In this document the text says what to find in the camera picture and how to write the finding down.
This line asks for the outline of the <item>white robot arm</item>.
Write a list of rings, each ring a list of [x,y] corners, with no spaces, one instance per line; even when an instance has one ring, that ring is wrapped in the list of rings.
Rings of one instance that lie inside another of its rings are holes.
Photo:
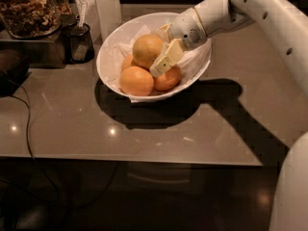
[[[158,77],[207,39],[256,22],[308,94],[308,17],[288,0],[204,0],[177,15],[156,34],[167,43],[150,67]],[[308,231],[308,132],[282,164],[269,231]]]

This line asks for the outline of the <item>white rounded gripper body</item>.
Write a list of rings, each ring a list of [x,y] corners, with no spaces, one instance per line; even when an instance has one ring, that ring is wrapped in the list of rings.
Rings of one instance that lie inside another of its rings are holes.
[[[187,50],[202,45],[208,39],[195,8],[175,16],[167,31],[170,39],[181,39]]]

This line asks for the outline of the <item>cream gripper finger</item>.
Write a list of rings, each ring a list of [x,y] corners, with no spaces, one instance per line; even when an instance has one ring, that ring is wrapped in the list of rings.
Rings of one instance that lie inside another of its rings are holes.
[[[170,24],[165,24],[163,26],[161,26],[160,28],[156,29],[153,31],[153,34],[157,37],[159,37],[160,39],[162,39],[165,42],[170,42],[170,36],[169,36],[169,27]]]
[[[173,39],[164,43],[160,55],[156,58],[149,71],[153,77],[159,77],[172,69],[184,57],[185,46],[181,39]]]

